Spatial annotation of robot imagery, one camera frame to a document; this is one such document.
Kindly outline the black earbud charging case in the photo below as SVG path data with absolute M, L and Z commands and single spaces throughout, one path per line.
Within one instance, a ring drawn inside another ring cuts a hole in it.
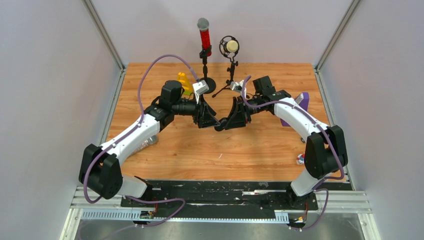
M 214 126 L 214 130 L 217 132 L 221 132 L 224 130 L 227 130 L 227 124 L 228 124 L 228 118 L 227 117 L 223 117 L 219 120 L 219 125 Z

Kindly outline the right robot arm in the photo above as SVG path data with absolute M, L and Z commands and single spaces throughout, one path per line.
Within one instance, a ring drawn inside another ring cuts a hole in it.
M 217 131 L 244 128 L 252 120 L 252 115 L 270 112 L 295 130 L 305 141 L 304 166 L 301 174 L 290 183 L 285 195 L 286 204 L 298 209 L 306 201 L 306 195 L 318 189 L 332 174 L 340 172 L 344 178 L 344 166 L 348 163 L 347 149 L 343 130 L 329 126 L 309 112 L 285 90 L 276 90 L 269 76 L 253 80 L 255 94 L 246 99 L 246 84 L 250 80 L 232 81 L 230 89 L 240 95 L 233 98 L 228 117 L 220 121 Z

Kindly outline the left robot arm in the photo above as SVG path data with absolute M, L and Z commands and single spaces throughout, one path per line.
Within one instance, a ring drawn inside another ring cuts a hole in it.
M 191 116 L 200 129 L 220 125 L 216 112 L 203 97 L 209 91 L 208 83 L 202 79 L 192 87 L 194 98 L 188 99 L 183 97 L 184 89 L 179 81 L 166 81 L 160 95 L 132 125 L 99 146 L 88 145 L 83 151 L 78 176 L 84 189 L 107 200 L 116 195 L 131 196 L 140 206 L 149 206 L 153 193 L 148 184 L 140 177 L 124 175 L 121 166 L 143 143 L 164 130 L 176 115 Z

